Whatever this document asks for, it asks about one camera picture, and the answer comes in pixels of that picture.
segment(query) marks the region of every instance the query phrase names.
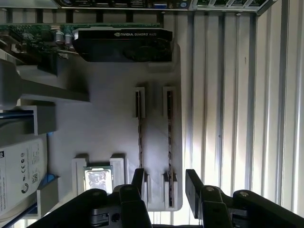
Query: circuit board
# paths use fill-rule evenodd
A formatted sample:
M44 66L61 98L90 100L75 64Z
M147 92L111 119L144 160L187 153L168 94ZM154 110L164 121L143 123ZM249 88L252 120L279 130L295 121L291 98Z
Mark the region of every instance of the circuit board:
M72 32L79 28L113 27L113 28L159 28L160 24L141 23L94 23L94 24L5 24L0 25L0 39L8 45L15 45L16 54L35 52L41 55L71 50L64 39L72 37Z

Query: white sticker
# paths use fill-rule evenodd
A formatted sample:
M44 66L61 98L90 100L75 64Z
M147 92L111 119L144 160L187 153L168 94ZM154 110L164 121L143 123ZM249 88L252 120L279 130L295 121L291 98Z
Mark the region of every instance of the white sticker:
M41 139L0 149L0 215L34 193L44 177Z

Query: corrugated metal side panel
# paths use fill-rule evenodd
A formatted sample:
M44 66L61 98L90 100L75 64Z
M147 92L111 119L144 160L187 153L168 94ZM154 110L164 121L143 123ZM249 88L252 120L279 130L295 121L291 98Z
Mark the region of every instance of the corrugated metal side panel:
M194 19L193 151L205 184L249 189L304 216L304 3Z

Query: capacitor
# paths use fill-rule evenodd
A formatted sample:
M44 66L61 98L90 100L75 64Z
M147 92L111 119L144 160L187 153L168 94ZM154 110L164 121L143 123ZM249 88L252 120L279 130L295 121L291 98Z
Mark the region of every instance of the capacitor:
M73 41L73 36L71 34L66 34L66 46L71 46Z
M74 48L74 46L73 45L71 45L71 46L69 46L69 48L68 48L70 51L75 51L75 48Z
M55 33L55 43L58 45L64 44L65 40L64 40L64 34L61 31L56 31Z

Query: barcode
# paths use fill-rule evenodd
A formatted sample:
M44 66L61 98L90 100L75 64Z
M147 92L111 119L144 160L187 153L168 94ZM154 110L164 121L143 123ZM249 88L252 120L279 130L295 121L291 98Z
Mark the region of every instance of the barcode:
M33 177L32 177L32 182L36 183L38 181L38 173L34 173Z

